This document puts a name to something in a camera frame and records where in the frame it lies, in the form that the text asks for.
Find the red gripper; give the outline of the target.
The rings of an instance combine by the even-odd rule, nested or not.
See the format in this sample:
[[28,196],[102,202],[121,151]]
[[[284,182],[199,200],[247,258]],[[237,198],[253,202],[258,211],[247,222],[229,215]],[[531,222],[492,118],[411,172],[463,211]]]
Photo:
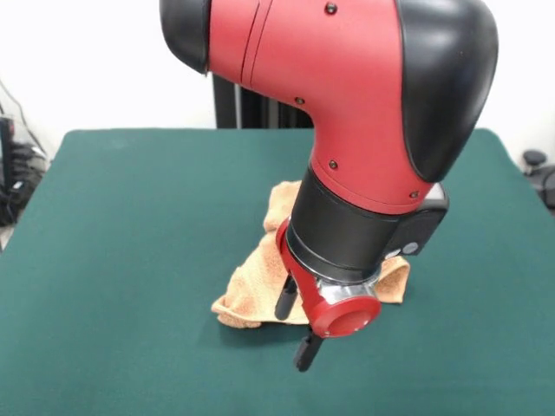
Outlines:
[[308,371],[323,344],[323,338],[354,334],[372,322],[381,311],[375,285],[382,269],[367,278],[348,282],[318,274],[297,259],[289,244],[292,227],[285,219],[276,233],[276,246],[286,271],[282,291],[275,306],[275,317],[286,320],[298,298],[310,331],[302,340],[294,358],[296,369]]

